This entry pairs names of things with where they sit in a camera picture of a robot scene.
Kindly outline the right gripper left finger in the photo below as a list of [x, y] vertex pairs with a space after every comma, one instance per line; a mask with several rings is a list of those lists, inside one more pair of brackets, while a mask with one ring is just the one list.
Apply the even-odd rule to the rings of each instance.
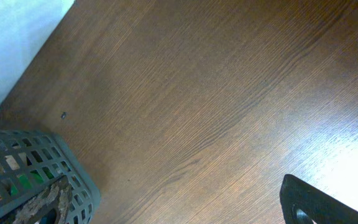
[[66, 175], [46, 187], [13, 211], [0, 218], [0, 224], [65, 224], [72, 201]]

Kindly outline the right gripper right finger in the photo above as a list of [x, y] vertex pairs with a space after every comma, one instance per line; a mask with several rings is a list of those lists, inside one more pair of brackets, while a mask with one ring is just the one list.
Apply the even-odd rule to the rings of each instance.
[[291, 174], [284, 175], [280, 204], [286, 224], [358, 224], [357, 210]]

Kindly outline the green lidded jar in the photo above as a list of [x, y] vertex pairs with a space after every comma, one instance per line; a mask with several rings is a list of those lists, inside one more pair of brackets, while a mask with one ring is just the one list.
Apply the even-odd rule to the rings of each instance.
[[[46, 167], [44, 167], [42, 169], [42, 171], [44, 172], [44, 174], [46, 175], [48, 180], [51, 180], [55, 177], [51, 173], [51, 171]], [[46, 180], [41, 176], [41, 174], [38, 170], [31, 170], [30, 176], [33, 178], [34, 182], [37, 185], [40, 185], [40, 184], [43, 184], [44, 182], [46, 182]], [[16, 179], [25, 190], [30, 190], [33, 188], [33, 184], [30, 182], [30, 179], [27, 175], [25, 175], [25, 174], [16, 175]], [[11, 184], [8, 187], [7, 192], [9, 193], [9, 195], [17, 195], [19, 193], [17, 187], [14, 184]]]

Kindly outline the grey plastic mesh basket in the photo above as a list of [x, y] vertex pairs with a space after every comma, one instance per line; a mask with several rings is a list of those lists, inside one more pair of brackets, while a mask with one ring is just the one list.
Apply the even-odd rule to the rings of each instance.
[[0, 218], [63, 176], [72, 193], [66, 223], [89, 223], [101, 195], [66, 142], [55, 133], [0, 131]]

